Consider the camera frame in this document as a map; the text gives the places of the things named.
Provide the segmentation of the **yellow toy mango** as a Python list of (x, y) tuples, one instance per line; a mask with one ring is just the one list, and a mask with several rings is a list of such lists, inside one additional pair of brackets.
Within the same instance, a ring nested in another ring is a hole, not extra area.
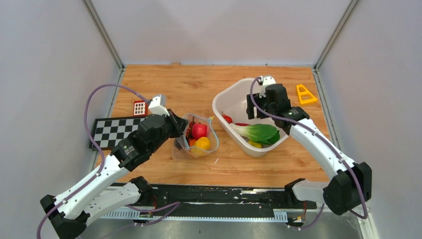
[(211, 142), (207, 137), (201, 137), (197, 139), (191, 149), (191, 153), (195, 157), (202, 157), (207, 155), (208, 150), (210, 149)]

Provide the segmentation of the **red toy apple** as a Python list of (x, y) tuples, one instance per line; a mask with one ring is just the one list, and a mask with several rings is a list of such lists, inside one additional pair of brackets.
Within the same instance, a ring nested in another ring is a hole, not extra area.
[(199, 139), (201, 137), (207, 137), (208, 135), (208, 126), (202, 123), (195, 123), (192, 127), (192, 136), (195, 139)]

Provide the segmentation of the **orange toy pumpkin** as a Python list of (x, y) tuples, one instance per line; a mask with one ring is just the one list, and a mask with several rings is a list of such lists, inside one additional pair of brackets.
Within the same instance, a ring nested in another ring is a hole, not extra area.
[(194, 146), (194, 144), (195, 144), (195, 142), (196, 142), (197, 140), (195, 139), (195, 138), (189, 138), (188, 139), (188, 146), (189, 147), (192, 147), (192, 146)]

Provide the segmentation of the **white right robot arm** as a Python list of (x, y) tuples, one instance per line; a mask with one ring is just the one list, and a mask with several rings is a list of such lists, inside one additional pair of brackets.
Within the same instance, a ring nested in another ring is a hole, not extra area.
[(371, 167), (366, 162), (356, 163), (327, 139), (305, 110), (291, 105), (282, 84), (263, 84), (261, 91), (254, 93), (255, 84), (253, 81), (247, 95), (248, 117), (271, 118), (311, 154), (329, 179), (328, 183), (298, 179), (286, 185), (290, 189), (284, 194), (286, 205), (296, 208), (303, 201), (318, 202), (337, 215), (351, 212), (366, 219), (366, 203), (372, 193)]

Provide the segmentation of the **clear zip top bag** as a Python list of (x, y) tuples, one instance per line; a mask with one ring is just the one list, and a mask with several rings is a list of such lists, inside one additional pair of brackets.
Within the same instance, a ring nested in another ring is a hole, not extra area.
[(213, 153), (219, 147), (219, 139), (212, 127), (213, 117), (185, 114), (188, 126), (181, 137), (174, 139), (173, 159), (193, 159)]

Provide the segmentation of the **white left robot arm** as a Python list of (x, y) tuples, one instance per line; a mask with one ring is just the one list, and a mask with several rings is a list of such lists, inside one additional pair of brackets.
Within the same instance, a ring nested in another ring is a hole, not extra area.
[(170, 138), (184, 135), (189, 121), (168, 114), (151, 114), (137, 130), (122, 139), (102, 161), (101, 165), (72, 188), (57, 195), (44, 196), (40, 204), (61, 239), (75, 239), (99, 217), (122, 206), (138, 203), (146, 206), (152, 201), (152, 186), (137, 177), (113, 192), (101, 195), (116, 179), (133, 171)]

